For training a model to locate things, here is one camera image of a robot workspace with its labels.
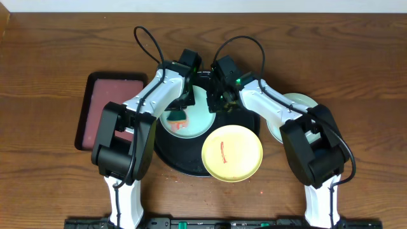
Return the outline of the green yellow sponge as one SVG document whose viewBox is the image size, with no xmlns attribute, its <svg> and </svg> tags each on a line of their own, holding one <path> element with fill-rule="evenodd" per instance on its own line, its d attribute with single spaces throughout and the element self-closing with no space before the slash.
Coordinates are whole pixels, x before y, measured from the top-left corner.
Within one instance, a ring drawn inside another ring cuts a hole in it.
<svg viewBox="0 0 407 229">
<path fill-rule="evenodd" d="M 183 110 L 171 111 L 167 117 L 169 123 L 186 122 L 187 114 Z"/>
</svg>

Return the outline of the yellow plate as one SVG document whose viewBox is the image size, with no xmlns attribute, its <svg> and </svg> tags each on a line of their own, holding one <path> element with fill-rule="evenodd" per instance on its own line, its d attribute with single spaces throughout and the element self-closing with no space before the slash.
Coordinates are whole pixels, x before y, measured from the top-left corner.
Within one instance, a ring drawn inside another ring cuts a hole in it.
<svg viewBox="0 0 407 229">
<path fill-rule="evenodd" d="M 214 130 L 203 143 L 202 161 L 209 174 L 236 183 L 251 177 L 260 167 L 263 147 L 259 137 L 240 125 Z"/>
</svg>

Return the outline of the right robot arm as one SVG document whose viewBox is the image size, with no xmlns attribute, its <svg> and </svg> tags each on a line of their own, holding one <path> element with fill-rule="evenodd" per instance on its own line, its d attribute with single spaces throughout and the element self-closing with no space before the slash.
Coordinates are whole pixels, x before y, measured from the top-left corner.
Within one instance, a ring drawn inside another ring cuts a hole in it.
<svg viewBox="0 0 407 229">
<path fill-rule="evenodd" d="M 305 219 L 312 227 L 336 228 L 337 187 L 354 176 L 341 179 L 347 161 L 354 156 L 343 140 L 330 110 L 322 104 L 314 107 L 292 101 L 253 73 L 238 71 L 212 73 L 209 111 L 244 108 L 279 128 L 287 162 L 296 178 L 305 186 Z"/>
</svg>

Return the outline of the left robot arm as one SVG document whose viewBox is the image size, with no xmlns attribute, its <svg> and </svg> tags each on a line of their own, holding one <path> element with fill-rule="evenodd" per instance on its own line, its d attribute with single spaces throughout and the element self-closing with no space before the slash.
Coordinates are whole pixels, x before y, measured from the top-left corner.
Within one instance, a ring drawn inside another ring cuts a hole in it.
<svg viewBox="0 0 407 229">
<path fill-rule="evenodd" d="M 111 226 L 137 228 L 141 222 L 141 180 L 151 163 L 157 119 L 172 104 L 177 111 L 189 106 L 199 66 L 165 61 L 135 97 L 104 106 L 91 161 L 109 186 Z"/>
</svg>

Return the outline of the light blue plate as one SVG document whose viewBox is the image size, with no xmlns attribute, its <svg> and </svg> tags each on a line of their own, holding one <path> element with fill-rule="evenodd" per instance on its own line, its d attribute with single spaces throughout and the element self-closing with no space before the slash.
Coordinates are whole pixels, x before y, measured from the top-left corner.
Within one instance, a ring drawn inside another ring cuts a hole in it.
<svg viewBox="0 0 407 229">
<path fill-rule="evenodd" d="M 186 122 L 169 123 L 167 117 L 170 111 L 165 111 L 160 116 L 164 129 L 175 137 L 191 139 L 204 134 L 210 129 L 216 118 L 215 113 L 210 113 L 207 105 L 207 93 L 198 86 L 193 86 L 195 105 L 188 106 L 183 111 L 187 114 Z"/>
<path fill-rule="evenodd" d="M 304 95 L 304 94 L 299 94 L 299 93 L 287 93 L 284 94 L 284 97 L 286 97 L 287 99 L 293 101 L 295 104 L 301 104 L 304 105 L 308 108 L 314 108 L 316 107 L 316 105 L 318 105 L 318 103 L 311 97 Z M 300 121 L 303 121 L 303 128 L 305 128 L 305 119 L 304 117 L 298 117 L 297 119 L 295 119 L 296 123 L 298 125 L 301 125 Z M 271 133 L 271 135 L 281 144 L 283 143 L 282 141 L 282 137 L 281 137 L 281 133 L 280 133 L 280 125 L 278 125 L 277 123 L 274 122 L 270 122 L 267 121 L 267 126 L 268 126 L 268 130 Z M 307 138 L 307 141 L 309 142 L 309 144 L 312 144 L 313 142 L 317 141 L 318 139 L 321 138 L 321 134 L 319 132 L 317 132 L 316 134 L 314 134 L 311 130 L 304 130 L 304 135 Z"/>
</svg>

